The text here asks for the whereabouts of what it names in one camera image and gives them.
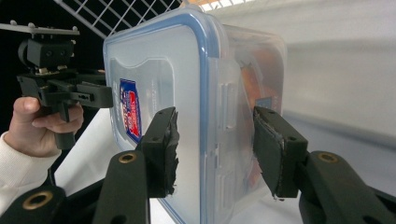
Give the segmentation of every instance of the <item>white sleeve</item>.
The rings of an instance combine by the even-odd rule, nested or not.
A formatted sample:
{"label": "white sleeve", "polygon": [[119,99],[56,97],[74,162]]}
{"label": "white sleeve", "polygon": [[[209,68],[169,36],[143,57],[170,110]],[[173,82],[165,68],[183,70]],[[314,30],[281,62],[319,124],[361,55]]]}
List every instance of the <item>white sleeve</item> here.
{"label": "white sleeve", "polygon": [[23,193],[41,186],[47,171],[61,155],[61,150],[47,158],[30,157],[10,147],[0,138],[0,215]]}

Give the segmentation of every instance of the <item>metal grid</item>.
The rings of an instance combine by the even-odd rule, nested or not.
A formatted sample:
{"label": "metal grid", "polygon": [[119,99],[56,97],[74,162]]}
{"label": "metal grid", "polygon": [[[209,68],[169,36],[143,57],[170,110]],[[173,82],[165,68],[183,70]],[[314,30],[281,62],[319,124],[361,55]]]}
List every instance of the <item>metal grid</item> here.
{"label": "metal grid", "polygon": [[182,0],[54,0],[102,38],[180,6]]}

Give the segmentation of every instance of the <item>label on container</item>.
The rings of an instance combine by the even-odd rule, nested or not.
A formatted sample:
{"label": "label on container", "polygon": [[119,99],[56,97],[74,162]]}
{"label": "label on container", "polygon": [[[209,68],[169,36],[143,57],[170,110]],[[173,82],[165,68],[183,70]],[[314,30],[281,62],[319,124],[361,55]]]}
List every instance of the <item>label on container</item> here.
{"label": "label on container", "polygon": [[121,116],[126,134],[138,143],[142,137],[139,97],[134,81],[120,79]]}

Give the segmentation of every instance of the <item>clear plastic container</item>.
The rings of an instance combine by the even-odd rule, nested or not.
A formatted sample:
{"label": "clear plastic container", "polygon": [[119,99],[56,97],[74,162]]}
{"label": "clear plastic container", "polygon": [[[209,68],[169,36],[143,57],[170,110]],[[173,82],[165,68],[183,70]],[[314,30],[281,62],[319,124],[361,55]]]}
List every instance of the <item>clear plastic container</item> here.
{"label": "clear plastic container", "polygon": [[281,112],[285,55],[278,36],[189,7],[105,40],[121,150],[136,146],[157,111],[178,111],[176,191],[161,200],[176,222],[228,223],[269,192],[252,151],[252,107]]}

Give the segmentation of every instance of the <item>human hand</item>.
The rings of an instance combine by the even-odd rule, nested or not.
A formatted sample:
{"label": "human hand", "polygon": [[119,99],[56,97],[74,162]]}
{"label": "human hand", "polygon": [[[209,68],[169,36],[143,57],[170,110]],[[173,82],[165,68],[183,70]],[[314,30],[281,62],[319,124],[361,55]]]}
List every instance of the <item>human hand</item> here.
{"label": "human hand", "polygon": [[75,133],[82,125],[81,105],[69,108],[70,122],[61,120],[59,113],[40,117],[40,103],[33,97],[22,97],[14,103],[14,113],[6,143],[32,157],[48,157],[57,153],[54,133]]}

